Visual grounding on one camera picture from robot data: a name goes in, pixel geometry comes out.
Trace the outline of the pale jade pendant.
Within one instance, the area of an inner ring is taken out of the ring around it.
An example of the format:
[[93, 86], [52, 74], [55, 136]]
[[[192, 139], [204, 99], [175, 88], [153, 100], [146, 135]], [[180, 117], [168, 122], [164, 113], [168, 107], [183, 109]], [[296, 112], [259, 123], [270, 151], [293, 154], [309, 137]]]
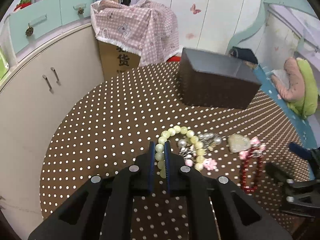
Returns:
[[248, 137], [244, 137], [240, 134], [230, 135], [227, 139], [229, 150], [232, 153], [239, 153], [246, 151], [251, 147], [251, 142]]

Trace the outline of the dark metal jewelry box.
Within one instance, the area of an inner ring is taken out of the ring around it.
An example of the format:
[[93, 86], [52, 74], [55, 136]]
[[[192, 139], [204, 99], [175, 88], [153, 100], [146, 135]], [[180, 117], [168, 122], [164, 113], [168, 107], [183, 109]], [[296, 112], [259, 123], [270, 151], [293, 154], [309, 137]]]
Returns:
[[191, 48], [182, 50], [178, 77], [188, 106], [246, 109], [261, 87], [241, 59]]

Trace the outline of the blue bed mattress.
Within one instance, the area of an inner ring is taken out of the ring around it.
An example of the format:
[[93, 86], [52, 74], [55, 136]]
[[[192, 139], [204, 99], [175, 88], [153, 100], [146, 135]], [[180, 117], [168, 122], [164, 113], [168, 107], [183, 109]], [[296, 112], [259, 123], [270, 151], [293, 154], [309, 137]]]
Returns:
[[308, 119], [301, 119], [296, 113], [287, 107], [287, 104], [283, 99], [278, 98], [278, 91], [274, 87], [272, 81], [269, 79], [270, 70], [268, 67], [262, 67], [258, 64], [253, 69], [253, 73], [261, 83], [260, 89], [270, 98], [272, 98], [289, 118], [295, 127], [303, 146], [306, 148], [317, 148], [318, 146], [315, 137], [316, 130], [312, 129]]

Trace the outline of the pink and green pillow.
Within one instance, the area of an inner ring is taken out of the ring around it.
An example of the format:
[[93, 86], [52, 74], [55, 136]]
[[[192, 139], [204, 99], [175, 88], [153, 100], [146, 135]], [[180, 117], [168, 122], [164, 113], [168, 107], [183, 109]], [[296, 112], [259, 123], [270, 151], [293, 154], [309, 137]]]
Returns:
[[307, 119], [318, 106], [318, 88], [310, 63], [300, 57], [290, 57], [284, 63], [284, 72], [288, 86], [274, 74], [271, 80], [289, 109], [301, 119]]

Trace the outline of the brown polka dot tablecloth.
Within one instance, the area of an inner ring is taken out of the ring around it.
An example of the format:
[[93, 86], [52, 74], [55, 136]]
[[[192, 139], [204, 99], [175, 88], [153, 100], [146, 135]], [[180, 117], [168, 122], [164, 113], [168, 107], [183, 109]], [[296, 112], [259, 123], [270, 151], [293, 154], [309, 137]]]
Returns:
[[[155, 143], [153, 189], [135, 196], [130, 239], [189, 239], [187, 201], [167, 188], [164, 144], [203, 176], [225, 176], [290, 233], [281, 212], [282, 186], [265, 170], [274, 163], [295, 181], [309, 179], [308, 163], [289, 151], [302, 144], [283, 110], [261, 89], [246, 109], [188, 106], [182, 102], [177, 62], [152, 64], [94, 87], [66, 115], [44, 158], [40, 199], [44, 220], [95, 175], [113, 177]], [[232, 153], [240, 134], [251, 147]]]

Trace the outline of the dark folded clothes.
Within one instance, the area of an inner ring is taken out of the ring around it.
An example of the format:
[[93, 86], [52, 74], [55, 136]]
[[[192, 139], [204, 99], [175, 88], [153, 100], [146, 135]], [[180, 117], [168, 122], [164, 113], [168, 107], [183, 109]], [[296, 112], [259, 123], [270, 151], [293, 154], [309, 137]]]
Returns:
[[253, 51], [249, 48], [232, 47], [229, 50], [228, 55], [237, 59], [241, 59], [242, 61], [258, 64], [258, 59]]

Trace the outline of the beige cabinet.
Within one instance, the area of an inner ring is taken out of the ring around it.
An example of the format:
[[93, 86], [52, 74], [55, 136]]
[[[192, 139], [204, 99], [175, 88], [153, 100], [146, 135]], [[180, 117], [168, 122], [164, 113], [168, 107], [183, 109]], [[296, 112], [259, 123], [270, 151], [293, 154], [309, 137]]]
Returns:
[[87, 24], [40, 47], [1, 84], [1, 214], [20, 239], [42, 222], [40, 174], [52, 135], [103, 79]]

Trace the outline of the brown cardboard box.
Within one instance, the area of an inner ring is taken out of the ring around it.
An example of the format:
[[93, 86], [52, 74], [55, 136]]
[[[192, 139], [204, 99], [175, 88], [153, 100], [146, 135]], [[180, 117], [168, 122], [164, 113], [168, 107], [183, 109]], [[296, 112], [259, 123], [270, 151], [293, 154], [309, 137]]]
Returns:
[[101, 65], [105, 81], [132, 68], [137, 68], [140, 56], [122, 50], [118, 46], [98, 42]]

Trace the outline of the red ottoman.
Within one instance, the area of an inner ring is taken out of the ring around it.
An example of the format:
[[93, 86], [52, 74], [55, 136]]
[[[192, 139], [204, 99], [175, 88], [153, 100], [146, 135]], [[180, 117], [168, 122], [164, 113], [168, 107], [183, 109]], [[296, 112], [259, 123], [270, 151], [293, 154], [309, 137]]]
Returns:
[[180, 56], [172, 56], [169, 59], [167, 59], [167, 62], [180, 62], [181, 57]]

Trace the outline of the pink checkered cloth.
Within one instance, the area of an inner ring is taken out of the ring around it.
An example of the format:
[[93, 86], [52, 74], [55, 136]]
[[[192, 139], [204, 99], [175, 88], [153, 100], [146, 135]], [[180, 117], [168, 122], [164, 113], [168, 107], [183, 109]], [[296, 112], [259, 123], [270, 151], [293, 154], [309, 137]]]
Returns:
[[178, 53], [179, 34], [175, 13], [152, 0], [124, 5], [112, 0], [91, 4], [95, 38], [140, 57], [140, 66], [161, 63]]

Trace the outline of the mint green drawer unit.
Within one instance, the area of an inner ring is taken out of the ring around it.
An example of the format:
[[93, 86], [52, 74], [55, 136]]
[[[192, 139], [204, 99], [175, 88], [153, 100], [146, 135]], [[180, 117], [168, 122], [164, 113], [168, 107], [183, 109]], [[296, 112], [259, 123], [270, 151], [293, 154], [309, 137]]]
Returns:
[[94, 0], [42, 0], [8, 18], [15, 53], [50, 31], [90, 16]]

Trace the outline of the mint green bed frame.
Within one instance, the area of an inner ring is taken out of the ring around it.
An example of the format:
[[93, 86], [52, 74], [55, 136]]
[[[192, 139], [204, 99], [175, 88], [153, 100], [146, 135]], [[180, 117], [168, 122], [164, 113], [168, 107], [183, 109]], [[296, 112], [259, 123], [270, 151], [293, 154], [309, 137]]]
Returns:
[[267, 7], [270, 4], [282, 5], [291, 9], [296, 9], [300, 12], [306, 13], [314, 18], [317, 18], [316, 13], [312, 9], [311, 5], [307, 0], [260, 0], [260, 7], [258, 11], [257, 18], [251, 26], [247, 29], [236, 33], [230, 39], [227, 47], [227, 52], [232, 48], [237, 46], [240, 42], [247, 40], [248, 38], [255, 35], [266, 21]]

